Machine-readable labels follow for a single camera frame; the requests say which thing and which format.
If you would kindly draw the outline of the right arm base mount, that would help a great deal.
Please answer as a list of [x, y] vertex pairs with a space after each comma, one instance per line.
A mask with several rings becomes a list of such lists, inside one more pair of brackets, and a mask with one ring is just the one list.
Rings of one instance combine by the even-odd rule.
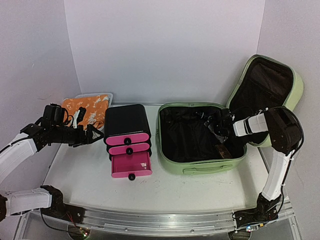
[[256, 207], [238, 210], [232, 214], [238, 229], [252, 225], [266, 224], [278, 218], [277, 204], [278, 200], [266, 200], [259, 198]]

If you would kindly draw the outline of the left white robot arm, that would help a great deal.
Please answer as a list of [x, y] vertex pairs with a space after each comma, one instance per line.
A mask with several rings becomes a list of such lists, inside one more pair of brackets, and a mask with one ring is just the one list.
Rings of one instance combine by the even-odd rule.
[[[51, 144], [67, 144], [76, 148], [90, 145], [104, 138], [104, 133], [92, 124], [86, 128], [68, 126], [40, 126], [28, 124], [0, 151], [0, 180], [4, 181], [13, 170], [29, 157]], [[68, 209], [63, 202], [63, 194], [50, 185], [42, 185], [30, 190], [0, 192], [0, 219], [35, 209], [48, 210], [57, 219], [63, 218]]]

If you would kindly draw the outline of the green hard-shell suitcase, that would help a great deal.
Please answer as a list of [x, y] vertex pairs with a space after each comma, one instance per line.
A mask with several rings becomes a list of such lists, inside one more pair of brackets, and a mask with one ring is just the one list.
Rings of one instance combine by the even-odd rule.
[[[162, 105], [157, 113], [157, 151], [162, 167], [174, 175], [201, 175], [228, 171], [247, 154], [247, 145], [269, 147], [266, 132], [229, 139], [221, 143], [195, 116], [210, 116], [220, 109], [235, 112], [241, 120], [265, 108], [285, 106], [293, 110], [302, 97], [302, 78], [289, 66], [264, 55], [253, 55], [246, 63], [226, 105], [178, 102]], [[223, 144], [232, 159], [222, 159], [215, 145]]]

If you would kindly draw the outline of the white perforated plastic basket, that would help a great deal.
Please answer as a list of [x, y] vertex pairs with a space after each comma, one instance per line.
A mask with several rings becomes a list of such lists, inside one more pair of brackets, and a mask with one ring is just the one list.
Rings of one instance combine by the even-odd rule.
[[98, 129], [102, 128], [105, 123], [105, 112], [112, 103], [113, 94], [86, 93], [77, 95], [75, 98], [80, 99], [79, 103], [76, 103], [76, 109], [79, 107], [86, 108], [84, 119], [80, 124], [84, 127], [92, 124]]

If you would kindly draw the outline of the black pink drawer organizer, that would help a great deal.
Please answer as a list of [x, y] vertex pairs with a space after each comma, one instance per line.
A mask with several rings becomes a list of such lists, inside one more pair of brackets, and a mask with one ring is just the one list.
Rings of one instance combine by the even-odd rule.
[[146, 109], [142, 104], [110, 107], [105, 111], [104, 143], [111, 161], [111, 177], [150, 176], [152, 143]]

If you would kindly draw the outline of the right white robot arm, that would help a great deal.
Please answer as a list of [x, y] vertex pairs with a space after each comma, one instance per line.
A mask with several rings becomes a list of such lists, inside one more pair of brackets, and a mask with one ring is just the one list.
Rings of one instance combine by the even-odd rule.
[[236, 120], [236, 114], [229, 109], [214, 111], [212, 115], [200, 114], [204, 125], [223, 144], [227, 140], [267, 133], [273, 148], [270, 172], [258, 206], [252, 209], [252, 218], [262, 222], [283, 195], [282, 190], [294, 155], [304, 143], [303, 128], [296, 115], [285, 106], [265, 108], [243, 119]]

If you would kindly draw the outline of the orange snack bag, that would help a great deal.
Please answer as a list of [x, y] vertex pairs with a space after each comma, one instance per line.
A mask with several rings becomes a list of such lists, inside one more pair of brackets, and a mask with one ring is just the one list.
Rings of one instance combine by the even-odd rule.
[[70, 120], [69, 127], [76, 128], [82, 125], [86, 130], [88, 125], [93, 125], [98, 130], [102, 130], [105, 124], [105, 112], [112, 103], [111, 93], [88, 93], [78, 95], [75, 98], [66, 98], [62, 102], [62, 107], [67, 110]]

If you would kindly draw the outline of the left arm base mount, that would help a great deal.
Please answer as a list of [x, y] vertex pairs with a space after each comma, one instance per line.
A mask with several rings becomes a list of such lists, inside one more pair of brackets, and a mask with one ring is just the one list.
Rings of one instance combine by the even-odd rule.
[[74, 224], [82, 223], [85, 215], [83, 207], [65, 203], [52, 203], [50, 207], [41, 208], [40, 212], [45, 216], [69, 221]]

